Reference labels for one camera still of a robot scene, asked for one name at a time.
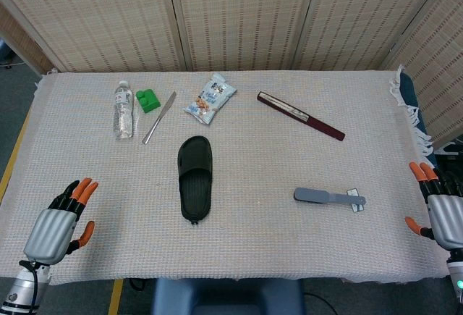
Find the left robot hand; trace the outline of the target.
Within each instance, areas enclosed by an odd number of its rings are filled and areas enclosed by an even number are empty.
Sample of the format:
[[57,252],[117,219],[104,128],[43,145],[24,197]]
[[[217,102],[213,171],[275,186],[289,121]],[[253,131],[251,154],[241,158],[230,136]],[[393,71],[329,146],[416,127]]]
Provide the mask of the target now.
[[59,263],[66,255],[87,245],[95,222],[89,221],[81,236],[73,238],[75,228],[98,183],[89,177],[69,184],[63,193],[42,210],[27,239],[24,254],[32,269]]

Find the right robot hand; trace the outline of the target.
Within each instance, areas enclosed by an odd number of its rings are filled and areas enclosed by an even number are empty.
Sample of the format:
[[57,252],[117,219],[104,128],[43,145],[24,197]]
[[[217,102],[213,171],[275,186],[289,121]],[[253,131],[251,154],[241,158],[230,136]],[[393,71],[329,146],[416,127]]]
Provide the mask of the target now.
[[411,217],[405,222],[413,233],[437,242],[453,260],[463,260],[463,182],[425,162],[409,164],[425,201],[430,220],[423,227]]

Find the grey scrubbing brush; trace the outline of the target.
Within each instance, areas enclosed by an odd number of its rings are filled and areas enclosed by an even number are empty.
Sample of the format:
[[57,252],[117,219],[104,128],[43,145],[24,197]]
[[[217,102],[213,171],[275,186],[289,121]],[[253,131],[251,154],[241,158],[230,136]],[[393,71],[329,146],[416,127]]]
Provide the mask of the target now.
[[316,190],[311,188],[296,188],[294,190],[294,200],[307,203],[337,203],[349,204],[353,212],[364,210],[366,199],[360,196],[356,189],[348,190],[347,193],[329,193],[326,190]]

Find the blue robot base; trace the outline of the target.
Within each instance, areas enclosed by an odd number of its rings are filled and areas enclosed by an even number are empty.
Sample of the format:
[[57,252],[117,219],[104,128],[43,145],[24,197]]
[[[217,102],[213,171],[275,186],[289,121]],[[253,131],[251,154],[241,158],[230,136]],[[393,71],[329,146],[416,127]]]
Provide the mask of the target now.
[[151,315],[305,315],[300,280],[158,279]]

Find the clear plastic water bottle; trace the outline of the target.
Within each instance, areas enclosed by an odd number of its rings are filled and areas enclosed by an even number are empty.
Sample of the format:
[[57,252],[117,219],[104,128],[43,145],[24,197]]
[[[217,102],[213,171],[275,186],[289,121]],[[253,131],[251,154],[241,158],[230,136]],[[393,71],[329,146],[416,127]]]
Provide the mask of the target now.
[[133,134],[133,92],[126,80],[121,80],[114,92],[114,135],[117,140]]

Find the black rubber slipper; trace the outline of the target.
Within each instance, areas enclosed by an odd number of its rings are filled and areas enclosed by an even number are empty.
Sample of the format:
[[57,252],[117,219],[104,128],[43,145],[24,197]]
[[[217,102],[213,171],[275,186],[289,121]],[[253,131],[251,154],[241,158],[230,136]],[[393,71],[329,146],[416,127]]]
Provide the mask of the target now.
[[213,155],[209,140],[201,135],[187,139],[177,156],[182,216],[198,224],[211,209]]

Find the silver table knife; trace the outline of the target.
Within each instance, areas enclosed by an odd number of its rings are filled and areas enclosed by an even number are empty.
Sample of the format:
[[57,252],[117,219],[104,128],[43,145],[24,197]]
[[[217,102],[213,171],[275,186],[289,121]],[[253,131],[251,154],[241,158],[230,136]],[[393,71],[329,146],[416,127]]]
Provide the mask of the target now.
[[177,97],[177,92],[174,91],[164,107],[162,108],[161,112],[159,113],[156,121],[154,122],[153,126],[149,129],[148,133],[145,135],[145,137],[142,140],[142,144],[146,145],[148,144],[149,140],[151,139],[152,135],[154,134],[155,129],[157,128],[158,124],[160,121],[163,119],[163,117],[166,115],[166,113],[170,110],[171,106],[173,105],[175,98]]

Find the green toy building block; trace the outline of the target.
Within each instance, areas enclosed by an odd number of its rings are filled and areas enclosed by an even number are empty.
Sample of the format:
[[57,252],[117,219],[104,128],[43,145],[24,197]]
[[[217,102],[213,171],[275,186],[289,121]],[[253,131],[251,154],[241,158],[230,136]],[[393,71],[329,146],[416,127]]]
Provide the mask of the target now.
[[160,101],[152,89],[137,91],[135,96],[145,114],[161,106]]

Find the dark red folding fan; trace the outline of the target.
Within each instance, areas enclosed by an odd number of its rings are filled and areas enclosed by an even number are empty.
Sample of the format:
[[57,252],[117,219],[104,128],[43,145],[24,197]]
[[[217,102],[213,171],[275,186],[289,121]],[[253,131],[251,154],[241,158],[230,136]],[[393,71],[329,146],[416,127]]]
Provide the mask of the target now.
[[342,131],[337,130],[325,122],[310,116],[308,113],[272,95],[260,91],[257,95],[257,100],[271,107],[272,109],[275,109],[276,111],[279,111],[282,114],[285,114],[286,116],[291,117],[292,119],[295,119],[298,122],[301,122],[302,124],[322,132],[336,140],[343,141],[345,138],[345,134]]

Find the white woven tablecloth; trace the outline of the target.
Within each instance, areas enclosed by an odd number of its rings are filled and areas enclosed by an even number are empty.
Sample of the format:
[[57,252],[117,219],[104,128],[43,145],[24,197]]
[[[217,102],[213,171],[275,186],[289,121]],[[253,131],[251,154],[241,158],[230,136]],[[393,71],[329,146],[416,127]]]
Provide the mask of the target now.
[[[428,224],[409,170],[421,161],[409,113],[391,94],[396,71],[225,72],[237,91],[203,125],[183,108],[208,72],[51,73],[38,84],[0,204],[0,277],[19,271],[40,212],[72,181],[99,186],[77,223],[88,245],[52,269],[55,284],[129,277],[340,277],[410,282],[444,277],[447,252],[411,232]],[[133,134],[114,135],[114,92],[133,92]],[[145,114],[135,96],[152,89]],[[177,97],[148,144],[142,140]],[[342,131],[343,141],[257,100],[262,91]],[[198,224],[181,213],[177,156],[189,138],[211,145],[211,209]],[[349,204],[294,200],[296,188],[365,197]]]

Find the white snack packet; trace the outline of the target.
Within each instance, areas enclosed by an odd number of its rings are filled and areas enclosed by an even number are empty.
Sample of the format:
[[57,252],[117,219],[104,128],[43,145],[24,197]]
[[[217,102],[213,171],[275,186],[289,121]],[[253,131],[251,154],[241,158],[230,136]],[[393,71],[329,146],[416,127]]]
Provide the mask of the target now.
[[214,72],[197,98],[183,110],[199,123],[209,125],[215,114],[236,91],[237,89],[228,84],[224,76]]

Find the woven folding screen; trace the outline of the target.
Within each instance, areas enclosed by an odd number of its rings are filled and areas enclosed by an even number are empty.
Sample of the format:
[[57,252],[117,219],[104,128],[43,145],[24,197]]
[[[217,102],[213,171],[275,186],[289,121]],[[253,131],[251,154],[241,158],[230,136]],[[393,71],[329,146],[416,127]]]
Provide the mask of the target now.
[[434,146],[463,135],[463,0],[0,0],[37,72],[403,65]]

